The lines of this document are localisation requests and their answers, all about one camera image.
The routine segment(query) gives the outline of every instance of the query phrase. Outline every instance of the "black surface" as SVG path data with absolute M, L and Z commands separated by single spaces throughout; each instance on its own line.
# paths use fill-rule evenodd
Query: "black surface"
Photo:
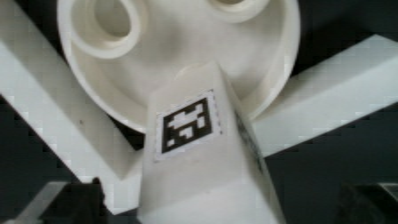
M 59 38 L 59 24 L 58 24 L 58 0 L 15 0 L 33 22 L 47 36 L 59 54 L 65 57 L 65 51 Z
M 299 0 L 301 50 L 294 75 L 374 34 L 398 41 L 397 0 Z
M 398 223 L 398 201 L 379 184 L 344 184 L 335 223 Z
M 0 97 L 0 221 L 18 216 L 50 181 L 77 178 Z
M 146 135 L 137 132 L 134 129 L 130 129 L 129 126 L 123 125 L 123 123 L 109 116 L 116 127 L 123 133 L 123 136 L 129 140 L 130 145 L 134 146 L 136 151 L 143 150 L 145 148 L 145 141 L 146 141 Z
M 290 224 L 335 223 L 342 183 L 398 182 L 398 104 L 267 158 Z
M 107 224 L 100 180 L 91 184 L 68 184 L 42 214 L 45 224 Z

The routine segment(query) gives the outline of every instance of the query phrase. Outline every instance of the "dark background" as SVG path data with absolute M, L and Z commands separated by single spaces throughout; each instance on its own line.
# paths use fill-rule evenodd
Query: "dark background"
M 58 1 L 17 0 L 63 54 Z M 398 41 L 397 0 L 299 0 L 303 44 L 294 75 L 376 33 Z M 118 124 L 136 148 L 139 133 Z M 342 183 L 398 182 L 398 104 L 267 157 L 290 224 L 333 223 Z M 0 221 L 49 181 L 77 178 L 0 98 Z M 137 223 L 134 212 L 111 223 Z

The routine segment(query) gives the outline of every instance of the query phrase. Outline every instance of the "black and white square pattern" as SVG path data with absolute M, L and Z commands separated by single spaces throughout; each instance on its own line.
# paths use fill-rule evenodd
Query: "black and white square pattern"
M 164 118 L 162 153 L 212 134 L 209 99 L 203 98 Z
M 159 125 L 157 157 L 162 159 L 221 133 L 214 91 L 162 113 Z

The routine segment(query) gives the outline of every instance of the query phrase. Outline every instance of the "curved white surface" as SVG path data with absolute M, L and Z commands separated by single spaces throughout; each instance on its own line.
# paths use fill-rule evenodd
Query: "curved white surface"
M 72 0 L 63 11 L 63 24 L 84 52 L 102 59 L 125 56 L 146 31 L 148 12 L 143 0 Z
M 86 92 L 121 123 L 146 132 L 152 92 L 187 66 L 209 61 L 221 64 L 248 115 L 257 118 L 294 68 L 301 32 L 297 1 L 271 0 L 253 19 L 228 23 L 212 15 L 209 0 L 148 0 L 146 34 L 132 51 L 114 59 L 95 57 L 72 38 L 68 10 L 75 1 L 59 2 L 66 58 Z

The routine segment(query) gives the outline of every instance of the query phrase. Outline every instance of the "circular joint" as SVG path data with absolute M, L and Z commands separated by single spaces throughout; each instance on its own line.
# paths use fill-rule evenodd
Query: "circular joint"
M 214 15 L 230 23 L 242 23 L 262 13 L 271 0 L 207 0 Z
M 81 50 L 97 58 L 121 57 L 132 51 L 146 29 L 141 0 L 75 0 L 68 17 Z

